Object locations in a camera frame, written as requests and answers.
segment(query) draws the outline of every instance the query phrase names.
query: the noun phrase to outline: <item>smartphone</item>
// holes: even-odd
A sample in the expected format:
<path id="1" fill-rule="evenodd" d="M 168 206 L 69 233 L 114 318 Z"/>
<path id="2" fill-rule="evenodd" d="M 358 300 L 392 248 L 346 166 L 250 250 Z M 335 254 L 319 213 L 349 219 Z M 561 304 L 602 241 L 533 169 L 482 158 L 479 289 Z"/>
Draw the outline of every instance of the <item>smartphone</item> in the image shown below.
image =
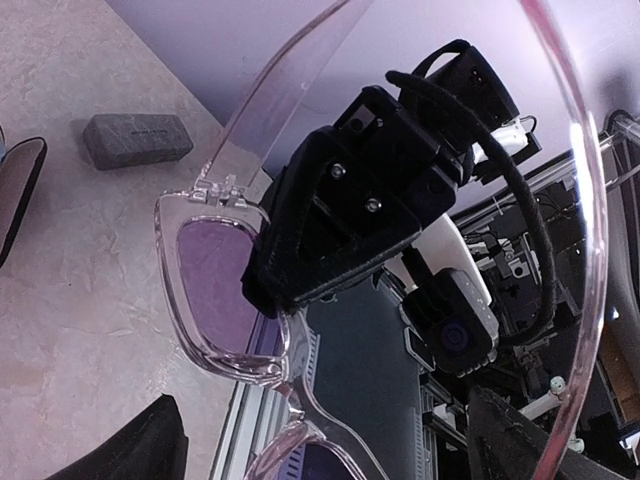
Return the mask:
<path id="1" fill-rule="evenodd" d="M 418 336 L 418 334 L 410 327 L 404 329 L 404 344 L 407 353 L 411 355 L 416 362 L 422 365 L 429 372 L 436 369 L 436 361 L 427 347 L 427 344 Z"/>

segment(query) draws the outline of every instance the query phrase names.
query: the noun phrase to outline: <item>purple tinted lens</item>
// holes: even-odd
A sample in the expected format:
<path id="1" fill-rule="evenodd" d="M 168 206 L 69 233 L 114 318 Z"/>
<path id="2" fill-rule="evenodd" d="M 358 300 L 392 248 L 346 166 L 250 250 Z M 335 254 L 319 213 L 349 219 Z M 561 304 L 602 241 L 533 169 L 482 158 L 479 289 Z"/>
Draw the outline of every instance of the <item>purple tinted lens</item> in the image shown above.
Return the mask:
<path id="1" fill-rule="evenodd" d="M 329 449 L 310 443 L 289 456 L 277 480 L 353 480 L 353 475 Z"/>
<path id="2" fill-rule="evenodd" d="M 180 273 L 191 314 L 204 337 L 231 353 L 246 353 L 259 317 L 242 294 L 241 278 L 253 248 L 232 225 L 197 220 L 180 230 Z"/>

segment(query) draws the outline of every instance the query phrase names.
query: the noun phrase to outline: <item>gray block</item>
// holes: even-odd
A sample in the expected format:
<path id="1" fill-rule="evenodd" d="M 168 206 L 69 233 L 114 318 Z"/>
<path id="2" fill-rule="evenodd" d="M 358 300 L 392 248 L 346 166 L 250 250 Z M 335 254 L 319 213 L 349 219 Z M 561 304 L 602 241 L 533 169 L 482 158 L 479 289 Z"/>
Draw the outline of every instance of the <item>gray block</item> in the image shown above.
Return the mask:
<path id="1" fill-rule="evenodd" d="M 96 115 L 83 137 L 98 170 L 178 161 L 193 149 L 176 115 Z"/>

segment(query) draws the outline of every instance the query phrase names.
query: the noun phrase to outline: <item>rectangular block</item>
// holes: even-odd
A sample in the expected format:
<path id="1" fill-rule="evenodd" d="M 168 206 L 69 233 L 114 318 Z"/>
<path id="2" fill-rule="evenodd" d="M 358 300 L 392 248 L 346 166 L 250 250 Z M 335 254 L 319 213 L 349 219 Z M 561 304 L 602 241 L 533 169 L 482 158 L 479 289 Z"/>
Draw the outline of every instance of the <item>rectangular block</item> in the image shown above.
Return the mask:
<path id="1" fill-rule="evenodd" d="M 176 115 L 96 115 L 83 137 L 98 170 L 178 161 L 193 149 Z"/>

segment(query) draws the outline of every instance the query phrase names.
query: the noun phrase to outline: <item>table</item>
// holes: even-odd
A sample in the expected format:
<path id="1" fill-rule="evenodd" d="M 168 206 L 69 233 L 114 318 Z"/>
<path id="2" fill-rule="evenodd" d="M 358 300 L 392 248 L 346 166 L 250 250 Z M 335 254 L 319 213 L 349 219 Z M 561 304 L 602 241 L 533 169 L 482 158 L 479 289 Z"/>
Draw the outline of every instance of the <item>table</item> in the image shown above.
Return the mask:
<path id="1" fill-rule="evenodd" d="M 0 270 L 0 478 L 58 471 L 162 393 L 190 438 L 187 478 L 208 478 L 233 383 L 177 344 L 153 206 L 195 179 L 220 125 L 103 0 L 3 5 L 0 65 L 8 143 L 49 143 Z M 177 114 L 195 148 L 178 164 L 98 172 L 80 140 L 98 113 Z"/>

